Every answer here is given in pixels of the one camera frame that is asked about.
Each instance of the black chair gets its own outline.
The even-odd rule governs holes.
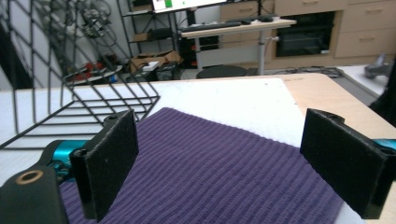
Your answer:
[[[245,77],[248,70],[234,65],[219,65],[206,68],[197,74],[197,78],[216,78],[216,77]]]
[[[375,113],[396,127],[396,58],[389,75],[389,81],[382,95],[370,105]]]

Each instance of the wooden cabinet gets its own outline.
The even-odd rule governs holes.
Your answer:
[[[346,0],[276,0],[275,13],[278,16],[292,16],[343,10],[346,6]]]
[[[275,42],[265,53],[266,69],[335,66],[373,63],[384,52],[388,61],[396,54],[396,0],[273,0],[264,1],[279,16],[336,11],[330,50],[325,55],[276,57]],[[223,21],[246,17],[257,10],[257,2],[239,2],[221,7]],[[275,36],[276,31],[266,36]],[[225,35],[224,47],[238,47],[257,41],[258,34]],[[245,67],[257,67],[256,63]]]
[[[335,57],[396,53],[395,10],[396,1],[349,5],[341,20]]]
[[[350,5],[344,11],[341,32],[396,27],[396,1]]]
[[[360,57],[394,54],[396,52],[396,29],[341,33],[338,38],[336,57]]]

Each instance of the cabinet drawer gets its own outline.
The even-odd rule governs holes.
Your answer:
[[[232,3],[220,7],[222,20],[231,18],[242,18],[257,15],[257,2]]]
[[[396,52],[396,29],[342,33],[339,35],[335,57],[378,55]]]
[[[360,3],[371,3],[371,2],[384,2],[384,0],[348,0],[347,1],[347,3],[350,5],[360,4]]]
[[[222,43],[233,43],[233,42],[240,42],[241,41],[241,35],[236,34],[236,35],[223,35],[220,38],[220,42]]]
[[[276,0],[275,13],[279,16],[301,15],[325,11],[343,10],[345,0]]]
[[[396,1],[348,6],[343,15],[341,32],[396,27],[395,10]]]

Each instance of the white table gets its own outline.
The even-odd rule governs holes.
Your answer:
[[[223,63],[242,63],[259,61],[259,75],[264,74],[264,54],[265,54],[265,35],[264,31],[279,28],[290,27],[296,21],[275,20],[271,22],[253,22],[250,25],[240,25],[234,27],[203,30],[195,32],[182,33],[182,37],[195,40],[195,51],[198,63],[198,70],[202,71],[204,66],[217,65]],[[257,31],[260,33],[258,46],[246,46],[231,49],[212,49],[201,51],[199,43],[200,37],[212,35],[231,35]]]

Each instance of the shelf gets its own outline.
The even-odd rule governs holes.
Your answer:
[[[153,14],[152,11],[148,10],[140,10],[140,11],[130,11],[123,15],[123,17],[130,17],[130,16],[143,16],[143,15],[151,15]]]

